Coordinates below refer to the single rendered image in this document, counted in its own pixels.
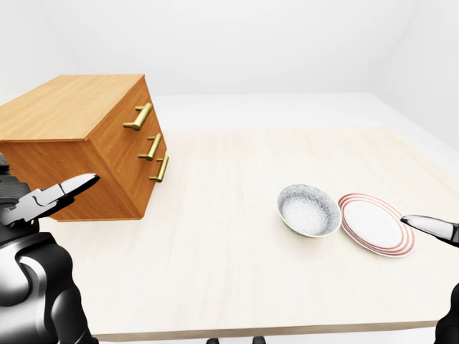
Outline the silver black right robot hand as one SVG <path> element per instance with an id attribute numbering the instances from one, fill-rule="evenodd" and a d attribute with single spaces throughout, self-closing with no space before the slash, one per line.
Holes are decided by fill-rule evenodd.
<path id="1" fill-rule="evenodd" d="M 446 244 L 459 248 L 459 224 L 429 216 L 407 215 L 400 221 L 412 228 L 434 236 Z"/>

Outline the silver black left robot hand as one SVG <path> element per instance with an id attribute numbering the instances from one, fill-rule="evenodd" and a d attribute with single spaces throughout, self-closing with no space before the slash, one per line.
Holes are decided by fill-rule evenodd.
<path id="1" fill-rule="evenodd" d="M 0 231 L 26 231 L 34 222 L 70 205 L 76 195 L 89 189 L 100 177 L 85 173 L 49 188 L 30 190 L 25 182 L 9 172 L 10 166 L 0 153 Z"/>

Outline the wooden cabinet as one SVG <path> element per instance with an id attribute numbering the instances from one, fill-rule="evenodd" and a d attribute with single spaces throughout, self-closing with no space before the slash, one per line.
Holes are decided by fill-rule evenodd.
<path id="1" fill-rule="evenodd" d="M 91 133 L 143 75 L 61 75 L 0 106 L 0 153 L 30 189 L 84 173 L 100 179 L 57 221 L 137 219 L 136 207 Z"/>

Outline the patterned grey bowl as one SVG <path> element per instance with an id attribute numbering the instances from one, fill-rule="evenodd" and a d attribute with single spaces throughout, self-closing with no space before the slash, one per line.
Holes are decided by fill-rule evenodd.
<path id="1" fill-rule="evenodd" d="M 338 204 L 314 186 L 294 184 L 285 187 L 278 195 L 277 207 L 283 223 L 304 237 L 327 237 L 342 225 Z"/>

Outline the white plate with red rings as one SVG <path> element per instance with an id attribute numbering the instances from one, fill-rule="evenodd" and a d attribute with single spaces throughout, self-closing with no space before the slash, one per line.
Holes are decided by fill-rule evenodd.
<path id="1" fill-rule="evenodd" d="M 342 228 L 358 245 L 389 258 L 404 258 L 417 248 L 413 229 L 386 201 L 365 193 L 348 193 L 339 200 Z"/>

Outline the wooden drawer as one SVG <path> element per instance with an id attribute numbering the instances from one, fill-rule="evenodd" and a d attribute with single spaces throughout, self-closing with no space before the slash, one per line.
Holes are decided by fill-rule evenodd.
<path id="1" fill-rule="evenodd" d="M 140 136 L 138 133 L 155 134 L 161 131 L 154 107 L 139 131 L 123 127 L 123 123 L 133 122 L 138 116 L 135 106 L 142 106 L 147 102 L 153 104 L 146 80 L 140 77 L 91 133 L 95 147 L 116 171 L 123 169 L 129 150 L 136 137 Z"/>
<path id="2" fill-rule="evenodd" d="M 118 181 L 126 192 L 138 197 L 149 194 L 152 179 L 160 170 L 166 155 L 166 140 L 153 105 L 133 106 L 111 124 L 104 152 Z"/>
<path id="3" fill-rule="evenodd" d="M 166 156 L 166 144 L 164 137 L 162 137 L 152 161 L 138 157 L 138 154 L 147 153 L 151 147 L 152 142 L 147 140 L 147 137 L 155 136 L 157 133 L 138 133 L 140 136 L 136 137 L 122 169 L 126 192 L 138 212 L 138 215 L 136 215 L 137 219 L 141 219 L 144 216 L 153 188 L 158 183 L 148 179 L 149 176 L 155 176 L 161 166 L 161 162 L 158 162 L 156 159 Z"/>

